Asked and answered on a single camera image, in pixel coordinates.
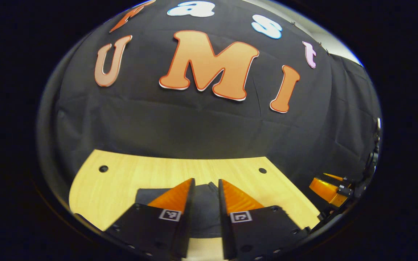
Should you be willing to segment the dark grey jeans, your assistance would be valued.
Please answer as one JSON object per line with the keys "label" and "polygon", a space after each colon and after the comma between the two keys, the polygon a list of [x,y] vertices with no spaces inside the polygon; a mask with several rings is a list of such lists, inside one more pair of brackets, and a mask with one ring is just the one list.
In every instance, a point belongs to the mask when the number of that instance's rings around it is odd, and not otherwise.
{"label": "dark grey jeans", "polygon": [[[170,188],[138,189],[135,204],[148,205]],[[213,182],[196,185],[191,205],[190,238],[211,239],[221,237],[218,187]]]}

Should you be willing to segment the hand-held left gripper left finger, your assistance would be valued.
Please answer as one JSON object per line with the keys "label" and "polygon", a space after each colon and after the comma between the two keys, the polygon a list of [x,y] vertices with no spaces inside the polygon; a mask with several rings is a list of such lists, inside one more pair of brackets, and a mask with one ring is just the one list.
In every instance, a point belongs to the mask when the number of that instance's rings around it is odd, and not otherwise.
{"label": "hand-held left gripper left finger", "polygon": [[186,258],[195,187],[190,178],[149,204],[133,204],[106,229],[106,236],[146,260]]}

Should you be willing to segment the black backdrop cloth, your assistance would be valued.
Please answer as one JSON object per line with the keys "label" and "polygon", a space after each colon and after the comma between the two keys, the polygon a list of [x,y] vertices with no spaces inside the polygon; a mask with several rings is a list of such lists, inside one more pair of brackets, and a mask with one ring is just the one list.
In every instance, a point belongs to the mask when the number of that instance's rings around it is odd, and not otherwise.
{"label": "black backdrop cloth", "polygon": [[382,121],[372,80],[350,51],[313,35],[328,55],[278,6],[156,0],[83,36],[54,69],[38,111],[38,157],[53,193],[67,202],[95,149],[265,156],[319,210],[326,203],[309,189],[316,174],[360,179]]}

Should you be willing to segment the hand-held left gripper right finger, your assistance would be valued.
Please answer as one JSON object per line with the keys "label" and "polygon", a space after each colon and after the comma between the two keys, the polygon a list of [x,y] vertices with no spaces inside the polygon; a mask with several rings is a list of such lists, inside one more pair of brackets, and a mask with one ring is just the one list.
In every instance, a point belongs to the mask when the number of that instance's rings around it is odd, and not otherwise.
{"label": "hand-held left gripper right finger", "polygon": [[310,235],[310,228],[300,228],[282,207],[265,207],[224,179],[218,191],[226,260],[277,261]]}

